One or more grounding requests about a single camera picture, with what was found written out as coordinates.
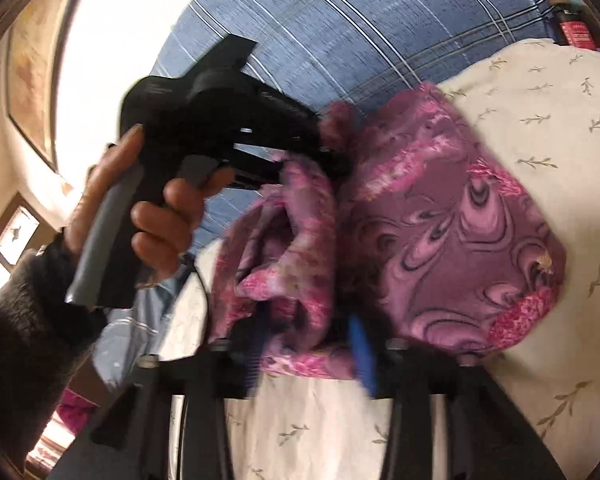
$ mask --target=framed picture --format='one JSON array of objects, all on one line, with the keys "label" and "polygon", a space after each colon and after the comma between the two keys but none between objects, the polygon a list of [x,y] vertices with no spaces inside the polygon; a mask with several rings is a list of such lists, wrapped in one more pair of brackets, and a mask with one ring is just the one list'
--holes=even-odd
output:
[{"label": "framed picture", "polygon": [[10,32],[7,112],[31,147],[55,171],[50,127],[54,57],[68,0],[31,0]]}]

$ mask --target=plaid pattern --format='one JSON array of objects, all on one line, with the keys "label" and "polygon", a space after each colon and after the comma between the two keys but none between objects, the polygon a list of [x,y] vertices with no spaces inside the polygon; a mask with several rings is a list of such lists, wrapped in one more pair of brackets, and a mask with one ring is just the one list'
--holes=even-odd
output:
[{"label": "plaid pattern", "polygon": [[[192,0],[153,74],[175,77],[228,33],[258,42],[245,72],[323,110],[362,114],[421,81],[441,82],[525,38],[547,38],[546,0]],[[196,233],[207,245],[251,203],[226,190]]]}]

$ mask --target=black cuff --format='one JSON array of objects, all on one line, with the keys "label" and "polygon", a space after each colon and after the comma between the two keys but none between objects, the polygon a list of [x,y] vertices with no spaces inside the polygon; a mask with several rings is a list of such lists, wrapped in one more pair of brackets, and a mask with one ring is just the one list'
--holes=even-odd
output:
[{"label": "black cuff", "polygon": [[64,244],[64,230],[31,261],[33,289],[46,319],[72,348],[91,345],[107,324],[103,311],[89,312],[83,306],[64,302],[74,280],[75,268]]}]

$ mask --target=dark fuzzy sleeve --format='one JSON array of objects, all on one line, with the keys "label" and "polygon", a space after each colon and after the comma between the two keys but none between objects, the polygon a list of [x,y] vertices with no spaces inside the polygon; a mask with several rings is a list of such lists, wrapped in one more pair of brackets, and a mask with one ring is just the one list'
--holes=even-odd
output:
[{"label": "dark fuzzy sleeve", "polygon": [[54,329],[32,286],[39,257],[24,256],[0,290],[0,444],[17,465],[97,337],[71,344]]}]

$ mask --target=pink floral fabric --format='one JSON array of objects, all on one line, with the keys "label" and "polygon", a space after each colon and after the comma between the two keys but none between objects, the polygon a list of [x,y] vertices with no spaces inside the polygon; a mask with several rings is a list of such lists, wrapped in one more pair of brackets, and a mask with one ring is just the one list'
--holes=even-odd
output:
[{"label": "pink floral fabric", "polygon": [[432,84],[355,124],[344,103],[321,124],[353,163],[344,181],[292,156],[231,227],[212,337],[268,301],[263,370],[343,379],[355,366],[334,326],[351,312],[464,360],[518,343],[555,305],[566,263],[524,187]]}]

